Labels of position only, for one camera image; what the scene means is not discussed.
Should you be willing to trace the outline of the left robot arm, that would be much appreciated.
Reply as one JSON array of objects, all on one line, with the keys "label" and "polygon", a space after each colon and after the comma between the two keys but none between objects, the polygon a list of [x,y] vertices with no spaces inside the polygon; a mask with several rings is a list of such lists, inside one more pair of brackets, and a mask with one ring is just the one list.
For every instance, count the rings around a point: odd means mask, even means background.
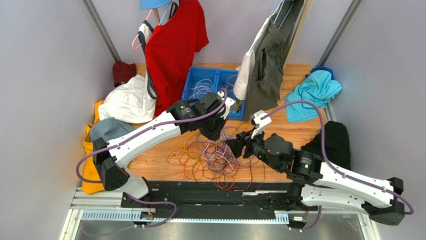
[{"label": "left robot arm", "polygon": [[201,99],[178,100],[155,119],[124,136],[109,141],[96,139],[92,160],[103,189],[143,198],[150,191],[148,183],[131,172],[128,164],[152,147],[186,132],[199,131],[209,140],[218,140],[235,103],[221,88]]}]

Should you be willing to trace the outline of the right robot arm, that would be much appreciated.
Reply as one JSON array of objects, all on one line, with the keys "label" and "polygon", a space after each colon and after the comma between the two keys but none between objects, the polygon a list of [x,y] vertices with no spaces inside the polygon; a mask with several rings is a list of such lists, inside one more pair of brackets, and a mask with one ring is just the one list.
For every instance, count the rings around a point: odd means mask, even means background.
[{"label": "right robot arm", "polygon": [[401,194],[403,181],[393,177],[375,179],[354,173],[319,155],[294,149],[293,144],[277,134],[263,139],[250,131],[226,140],[236,158],[256,157],[278,173],[292,180],[286,191],[286,210],[332,207],[367,214],[377,223],[397,226],[404,219],[405,205],[394,194]]}]

